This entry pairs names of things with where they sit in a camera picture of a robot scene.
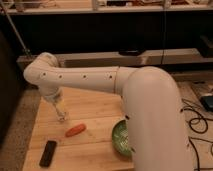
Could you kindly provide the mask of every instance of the orange carrot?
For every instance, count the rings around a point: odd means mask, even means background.
[[[66,137],[71,137],[71,136],[77,135],[77,134],[81,133],[82,131],[84,131],[85,129],[86,129],[86,125],[85,124],[76,125],[73,128],[69,129],[65,133],[65,136]]]

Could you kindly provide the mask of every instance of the wooden table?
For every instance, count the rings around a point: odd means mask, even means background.
[[[182,97],[198,102],[188,83],[178,84]],[[32,133],[29,150],[25,159],[24,171],[102,171],[133,170],[131,159],[118,154],[112,147],[111,131],[122,120],[121,99],[114,94],[63,88],[64,100],[69,111],[68,120],[57,121],[54,108],[43,99]],[[76,124],[85,123],[87,130],[74,137],[65,138],[65,132]],[[213,124],[205,135],[189,130],[190,136],[213,140]],[[58,146],[49,169],[39,167],[47,140],[56,140]],[[199,148],[202,167],[212,167],[213,157],[209,153],[209,144],[194,141]]]

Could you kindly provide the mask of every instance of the black cable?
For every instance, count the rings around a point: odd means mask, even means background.
[[[203,115],[202,115],[201,113],[199,113],[198,111],[196,111],[195,109],[192,109],[192,108],[184,108],[184,110],[186,110],[186,111],[192,111],[192,112],[196,113],[197,116],[198,116],[198,117],[192,118],[192,119],[190,119],[190,120],[188,121],[188,125],[189,125],[189,127],[191,128],[191,130],[193,130],[193,131],[196,132],[197,134],[205,134],[205,133],[208,131],[208,129],[209,129],[208,122],[207,122],[207,118],[204,118]],[[193,126],[192,126],[192,125],[195,125],[195,124],[200,123],[200,121],[203,121],[203,122],[205,123],[205,129],[202,130],[202,131],[196,130],[196,129],[194,129]]]
[[[204,134],[204,133],[206,133],[206,132],[208,131],[208,128],[209,128],[209,127],[208,127],[208,122],[207,122],[207,121],[213,121],[213,119],[204,117],[200,112],[198,112],[198,111],[195,109],[195,108],[200,108],[200,109],[203,110],[203,108],[202,108],[200,105],[198,105],[198,104],[196,104],[196,103],[194,103],[194,102],[192,102],[192,101],[190,101],[190,100],[187,100],[187,99],[182,99],[182,101],[183,101],[183,103],[185,103],[185,104],[187,105],[187,106],[185,106],[185,107],[183,108],[183,110],[192,111],[192,112],[194,112],[194,113],[197,115],[196,118],[192,118],[192,119],[190,119],[189,121],[187,121],[187,123],[188,123],[190,129],[191,129],[192,131],[198,133],[198,134]],[[204,129],[203,131],[199,131],[199,130],[194,129],[192,125],[199,124],[201,121],[203,121],[203,122],[205,123],[205,129]],[[211,152],[212,157],[213,157],[213,141],[206,140],[206,139],[202,139],[202,138],[189,137],[189,142],[190,142],[191,146],[193,147],[193,149],[194,149],[194,151],[195,151],[196,159],[197,159],[197,169],[194,169],[194,170],[196,170],[196,171],[201,171],[201,170],[213,170],[213,167],[212,167],[212,168],[201,168],[201,167],[200,167],[199,153],[198,153],[198,151],[197,151],[196,146],[195,146],[194,143],[192,142],[192,140],[199,140],[199,141],[204,141],[204,142],[211,143],[210,152]]]
[[[164,10],[164,26],[163,26],[163,52],[162,52],[162,57],[160,64],[163,65],[163,60],[164,60],[164,55],[165,55],[165,48],[166,48],[166,32],[167,32],[167,18],[166,18],[166,11]]]
[[[193,147],[196,158],[197,158],[197,171],[200,171],[200,158],[199,158],[197,148],[195,147],[194,143],[192,142],[192,140],[190,138],[189,138],[189,142],[190,142],[191,146]]]

